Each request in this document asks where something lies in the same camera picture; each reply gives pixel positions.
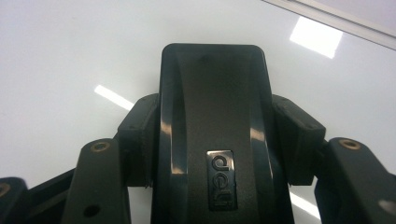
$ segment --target logo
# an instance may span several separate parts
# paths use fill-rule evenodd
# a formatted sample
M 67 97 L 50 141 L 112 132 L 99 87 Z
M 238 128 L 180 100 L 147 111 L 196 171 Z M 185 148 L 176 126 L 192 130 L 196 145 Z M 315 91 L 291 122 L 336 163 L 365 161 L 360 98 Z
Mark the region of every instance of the logo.
M 237 208 L 235 170 L 231 150 L 207 151 L 209 209 L 228 211 Z

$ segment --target embossed logo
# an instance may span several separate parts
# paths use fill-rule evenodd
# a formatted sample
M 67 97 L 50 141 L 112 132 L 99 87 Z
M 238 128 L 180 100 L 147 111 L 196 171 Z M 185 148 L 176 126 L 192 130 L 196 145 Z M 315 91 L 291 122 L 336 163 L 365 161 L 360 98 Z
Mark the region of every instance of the embossed logo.
M 207 151 L 209 209 L 226 211 L 237 208 L 235 170 L 231 150 Z

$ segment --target glossy black cover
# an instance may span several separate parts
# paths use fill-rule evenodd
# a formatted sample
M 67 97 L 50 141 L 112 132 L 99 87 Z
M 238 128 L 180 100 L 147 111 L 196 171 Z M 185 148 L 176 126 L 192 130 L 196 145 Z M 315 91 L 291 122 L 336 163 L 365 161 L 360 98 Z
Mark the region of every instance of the glossy black cover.
M 153 223 L 292 223 L 272 94 L 255 46 L 163 50 Z M 236 209 L 211 211 L 207 151 L 231 150 Z

